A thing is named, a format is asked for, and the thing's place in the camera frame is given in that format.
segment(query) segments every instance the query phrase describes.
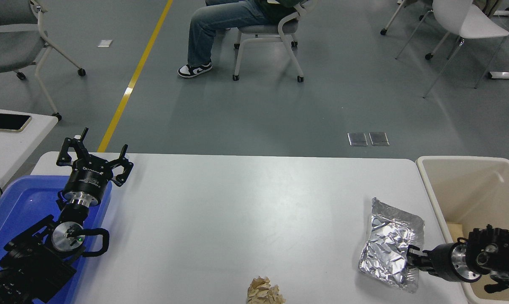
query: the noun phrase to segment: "person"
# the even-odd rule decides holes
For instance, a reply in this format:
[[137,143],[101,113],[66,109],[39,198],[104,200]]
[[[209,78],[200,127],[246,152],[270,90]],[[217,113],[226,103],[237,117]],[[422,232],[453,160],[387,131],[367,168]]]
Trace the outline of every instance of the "person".
[[277,24],[303,0],[206,0],[191,17],[187,64],[178,75],[192,78],[212,69],[211,47],[216,31],[230,27]]

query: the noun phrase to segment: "smartphone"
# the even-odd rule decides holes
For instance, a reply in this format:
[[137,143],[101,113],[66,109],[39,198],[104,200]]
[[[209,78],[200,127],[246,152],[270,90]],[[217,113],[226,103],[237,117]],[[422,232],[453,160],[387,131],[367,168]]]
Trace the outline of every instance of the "smartphone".
[[30,120],[29,115],[0,113],[0,131],[21,132]]

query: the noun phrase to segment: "blue plastic tray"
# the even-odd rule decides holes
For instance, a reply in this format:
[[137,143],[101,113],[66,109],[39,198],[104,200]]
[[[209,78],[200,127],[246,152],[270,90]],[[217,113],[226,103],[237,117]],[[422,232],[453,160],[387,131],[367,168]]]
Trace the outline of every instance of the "blue plastic tray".
[[[57,192],[67,183],[68,176],[28,175],[14,181],[0,198],[0,259],[6,254],[3,246],[45,216],[52,214],[54,220],[60,215],[57,207]],[[108,202],[111,183],[108,183],[102,202],[90,207],[84,228],[98,228],[102,224]],[[96,237],[88,237],[85,242],[91,248]],[[48,304],[70,304],[75,295],[78,280],[86,258],[79,258],[73,267],[77,270],[69,281]]]

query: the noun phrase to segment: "green jacket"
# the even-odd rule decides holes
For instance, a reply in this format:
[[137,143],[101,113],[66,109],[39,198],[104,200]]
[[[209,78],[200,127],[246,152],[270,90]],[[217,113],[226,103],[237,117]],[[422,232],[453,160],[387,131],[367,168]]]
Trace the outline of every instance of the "green jacket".
[[260,9],[270,19],[271,23],[277,24],[285,16],[295,12],[294,5],[303,2],[303,0],[277,0],[281,5],[269,4],[268,0],[256,0]]

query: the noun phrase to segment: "sneaker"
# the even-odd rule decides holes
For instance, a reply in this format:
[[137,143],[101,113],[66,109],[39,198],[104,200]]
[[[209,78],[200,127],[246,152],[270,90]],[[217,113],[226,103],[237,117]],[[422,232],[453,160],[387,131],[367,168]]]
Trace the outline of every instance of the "sneaker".
[[201,73],[206,73],[211,70],[211,68],[211,61],[206,64],[199,65],[198,67],[191,67],[189,64],[186,64],[178,70],[178,75],[183,78],[192,78],[200,75]]

